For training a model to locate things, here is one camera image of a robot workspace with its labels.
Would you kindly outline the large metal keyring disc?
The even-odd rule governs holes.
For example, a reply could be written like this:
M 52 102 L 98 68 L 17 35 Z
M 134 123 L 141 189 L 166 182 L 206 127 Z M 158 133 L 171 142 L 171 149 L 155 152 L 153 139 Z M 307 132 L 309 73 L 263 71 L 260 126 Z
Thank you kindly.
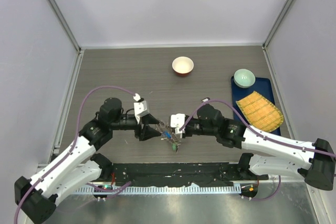
M 161 139 L 169 142 L 172 145 L 172 150 L 177 153 L 179 150 L 178 148 L 181 145 L 181 140 L 175 135 L 174 130 L 169 126 L 169 124 L 159 120 L 155 129 L 161 133 Z

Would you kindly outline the blue tag key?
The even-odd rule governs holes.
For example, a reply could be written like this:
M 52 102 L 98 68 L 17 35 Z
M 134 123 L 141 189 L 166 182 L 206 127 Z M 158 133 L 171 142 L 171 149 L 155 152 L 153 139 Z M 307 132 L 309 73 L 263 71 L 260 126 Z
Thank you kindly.
M 162 133 L 162 136 L 166 139 L 170 139 L 170 140 L 172 139 L 172 135 L 169 132 L 166 132 L 166 131 L 164 131 Z

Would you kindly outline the green tag key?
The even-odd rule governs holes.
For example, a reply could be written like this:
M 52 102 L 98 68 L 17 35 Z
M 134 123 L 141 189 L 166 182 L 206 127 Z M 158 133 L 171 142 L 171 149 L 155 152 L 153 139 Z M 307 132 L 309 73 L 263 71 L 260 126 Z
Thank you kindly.
M 173 144 L 173 145 L 172 145 L 172 149 L 173 149 L 173 151 L 177 152 L 177 145 L 176 145 L 176 144 Z

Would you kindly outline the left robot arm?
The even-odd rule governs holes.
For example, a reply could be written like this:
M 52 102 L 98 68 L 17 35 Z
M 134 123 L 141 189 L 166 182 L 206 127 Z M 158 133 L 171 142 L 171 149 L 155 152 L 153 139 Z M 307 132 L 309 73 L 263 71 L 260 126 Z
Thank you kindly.
M 140 141 L 160 136 L 152 127 L 159 120 L 150 114 L 147 102 L 138 94 L 133 98 L 132 114 L 123 109 L 120 99 L 106 99 L 61 154 L 30 178 L 15 181 L 15 218 L 22 211 L 32 223 L 44 223 L 73 190 L 92 180 L 107 181 L 112 163 L 97 151 L 112 139 L 114 131 L 131 130 Z

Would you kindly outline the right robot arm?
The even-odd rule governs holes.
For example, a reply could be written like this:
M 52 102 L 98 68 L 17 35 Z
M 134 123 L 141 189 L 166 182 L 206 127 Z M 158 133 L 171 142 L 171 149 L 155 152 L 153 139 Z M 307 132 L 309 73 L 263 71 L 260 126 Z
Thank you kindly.
M 259 130 L 246 123 L 227 119 L 210 104 L 198 108 L 197 117 L 185 114 L 171 115 L 170 126 L 181 138 L 192 135 L 214 136 L 219 144 L 268 154 L 262 157 L 244 154 L 237 173 L 242 179 L 254 175 L 303 177 L 317 189 L 333 189 L 335 153 L 328 141 L 291 140 Z

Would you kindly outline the black tag key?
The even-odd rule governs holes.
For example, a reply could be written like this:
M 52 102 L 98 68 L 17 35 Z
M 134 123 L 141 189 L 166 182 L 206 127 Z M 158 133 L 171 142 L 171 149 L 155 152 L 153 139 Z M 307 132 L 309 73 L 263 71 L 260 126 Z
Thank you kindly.
M 204 98 L 204 99 L 201 100 L 201 102 L 202 102 L 202 103 L 206 103 L 206 102 L 208 102 L 209 100 L 210 100 L 210 98 Z

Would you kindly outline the yellow woven mat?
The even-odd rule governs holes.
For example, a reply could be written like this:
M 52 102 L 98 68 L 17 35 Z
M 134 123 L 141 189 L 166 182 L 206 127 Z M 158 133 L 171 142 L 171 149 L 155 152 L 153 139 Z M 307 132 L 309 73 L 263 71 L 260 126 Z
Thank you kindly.
M 236 104 L 248 123 L 262 131 L 272 132 L 284 122 L 282 112 L 256 91 L 236 101 Z

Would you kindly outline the light green bowl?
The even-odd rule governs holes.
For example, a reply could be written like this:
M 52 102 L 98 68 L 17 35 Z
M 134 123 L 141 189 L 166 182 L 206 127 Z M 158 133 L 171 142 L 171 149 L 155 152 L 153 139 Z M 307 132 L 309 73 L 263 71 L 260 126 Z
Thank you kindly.
M 234 83 L 240 88 L 250 88 L 255 84 L 256 77 L 248 69 L 238 69 L 234 73 Z

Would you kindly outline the red white bowl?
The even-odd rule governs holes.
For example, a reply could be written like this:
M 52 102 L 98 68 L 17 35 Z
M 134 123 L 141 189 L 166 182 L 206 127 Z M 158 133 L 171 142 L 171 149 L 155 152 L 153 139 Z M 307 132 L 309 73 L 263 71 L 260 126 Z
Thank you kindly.
M 194 61 L 189 57 L 177 57 L 172 62 L 172 69 L 178 76 L 185 77 L 194 69 Z

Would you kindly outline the blue tray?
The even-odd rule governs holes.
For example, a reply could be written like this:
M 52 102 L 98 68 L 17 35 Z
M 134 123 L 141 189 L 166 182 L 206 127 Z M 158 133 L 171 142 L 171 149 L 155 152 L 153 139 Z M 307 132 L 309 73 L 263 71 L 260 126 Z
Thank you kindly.
M 244 97 L 250 95 L 254 91 L 260 93 L 263 97 L 269 100 L 273 105 L 275 105 L 274 94 L 272 91 L 271 81 L 267 78 L 256 77 L 255 83 L 249 88 L 240 88 L 234 82 L 234 77 L 231 79 L 231 90 L 232 90 L 232 103 L 233 107 L 239 112 L 240 116 L 247 122 L 248 120 L 245 118 L 240 108 L 236 104 L 237 101 L 243 99 Z

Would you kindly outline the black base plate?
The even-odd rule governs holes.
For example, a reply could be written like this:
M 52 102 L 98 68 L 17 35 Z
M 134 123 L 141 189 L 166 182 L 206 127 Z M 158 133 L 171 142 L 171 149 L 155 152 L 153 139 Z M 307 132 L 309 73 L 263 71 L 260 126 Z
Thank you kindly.
M 106 180 L 122 186 L 182 187 L 192 183 L 200 187 L 232 186 L 235 181 L 268 180 L 238 164 L 223 163 L 114 163 Z

